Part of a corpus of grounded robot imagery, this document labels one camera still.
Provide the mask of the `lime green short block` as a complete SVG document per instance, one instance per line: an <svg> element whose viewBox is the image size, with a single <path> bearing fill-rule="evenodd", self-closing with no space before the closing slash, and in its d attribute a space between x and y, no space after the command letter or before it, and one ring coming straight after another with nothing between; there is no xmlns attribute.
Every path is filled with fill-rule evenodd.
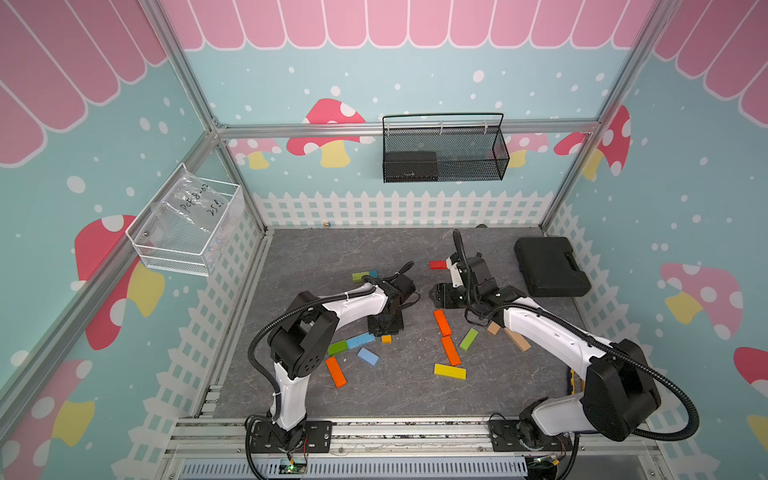
<svg viewBox="0 0 768 480"><path fill-rule="evenodd" d="M361 282L361 281L363 281L369 275L370 275L370 273L368 271L353 273L352 274L352 281L353 282Z"/></svg>

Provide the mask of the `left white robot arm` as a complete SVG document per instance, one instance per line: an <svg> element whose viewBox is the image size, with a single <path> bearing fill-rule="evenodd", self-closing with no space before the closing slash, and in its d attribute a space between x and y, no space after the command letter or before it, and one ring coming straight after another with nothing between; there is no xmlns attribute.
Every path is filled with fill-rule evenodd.
<svg viewBox="0 0 768 480"><path fill-rule="evenodd" d="M299 293L287 310L268 322L250 341L246 356L272 388L272 404L264 415L245 423L251 446L298 449L308 437L306 395L310 375L326 359L335 332L352 322L367 322L375 337L404 328L403 311L418 301L407 272L412 261L387 277L365 275L361 287L330 296Z"/></svg>

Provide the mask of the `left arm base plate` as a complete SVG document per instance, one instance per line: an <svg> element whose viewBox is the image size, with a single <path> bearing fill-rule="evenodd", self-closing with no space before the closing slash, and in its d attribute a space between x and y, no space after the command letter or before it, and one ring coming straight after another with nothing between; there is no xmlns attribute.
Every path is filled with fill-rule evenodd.
<svg viewBox="0 0 768 480"><path fill-rule="evenodd" d="M246 446L251 453L328 453L333 423L330 421L299 422L285 430L271 421L257 420L246 428Z"/></svg>

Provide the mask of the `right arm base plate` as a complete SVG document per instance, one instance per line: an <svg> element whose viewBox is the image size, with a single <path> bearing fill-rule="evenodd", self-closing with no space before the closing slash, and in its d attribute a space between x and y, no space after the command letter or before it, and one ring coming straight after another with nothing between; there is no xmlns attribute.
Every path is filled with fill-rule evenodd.
<svg viewBox="0 0 768 480"><path fill-rule="evenodd" d="M535 452L562 454L572 450L568 435L546 436L531 424L520 420L492 418L487 423L494 452Z"/></svg>

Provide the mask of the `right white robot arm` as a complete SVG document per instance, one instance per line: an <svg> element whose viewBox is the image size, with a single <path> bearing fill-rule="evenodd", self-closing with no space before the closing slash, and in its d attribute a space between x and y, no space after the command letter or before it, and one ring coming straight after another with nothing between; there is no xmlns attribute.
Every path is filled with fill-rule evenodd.
<svg viewBox="0 0 768 480"><path fill-rule="evenodd" d="M582 392L534 401L519 415L522 444L539 450L560 434L597 433L621 442L631 435L677 442L697 433L699 412L691 398L665 375L650 367L642 348L631 340L611 342L540 306L519 289L500 287L481 255L467 254L462 235L454 230L455 251L446 261L448 283L430 296L437 307L460 309L479 327L496 326L523 336L548 351L585 382ZM677 431L655 432L643 423L662 404L664 387L684 407L687 422Z"/></svg>

